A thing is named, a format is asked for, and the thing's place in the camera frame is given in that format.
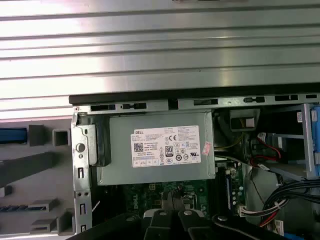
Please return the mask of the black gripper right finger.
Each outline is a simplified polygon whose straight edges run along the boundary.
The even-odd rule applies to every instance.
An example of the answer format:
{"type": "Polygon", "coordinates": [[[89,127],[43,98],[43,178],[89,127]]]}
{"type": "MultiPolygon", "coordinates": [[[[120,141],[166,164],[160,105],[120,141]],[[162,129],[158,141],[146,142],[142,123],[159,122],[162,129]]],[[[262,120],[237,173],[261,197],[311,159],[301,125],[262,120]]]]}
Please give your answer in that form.
{"type": "Polygon", "coordinates": [[[174,209],[190,240],[284,240],[285,237],[238,216],[214,215],[210,220],[186,209],[180,193],[174,193],[174,209]]]}

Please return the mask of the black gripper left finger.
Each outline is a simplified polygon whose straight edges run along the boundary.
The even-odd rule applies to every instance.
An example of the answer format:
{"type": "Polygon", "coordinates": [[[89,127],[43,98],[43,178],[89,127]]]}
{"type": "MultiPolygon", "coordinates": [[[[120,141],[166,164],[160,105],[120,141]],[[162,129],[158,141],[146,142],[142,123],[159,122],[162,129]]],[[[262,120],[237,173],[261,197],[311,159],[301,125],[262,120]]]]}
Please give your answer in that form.
{"type": "Polygon", "coordinates": [[[123,213],[78,233],[73,240],[169,240],[174,218],[172,192],[161,196],[162,208],[150,209],[140,218],[133,213],[123,213]]]}

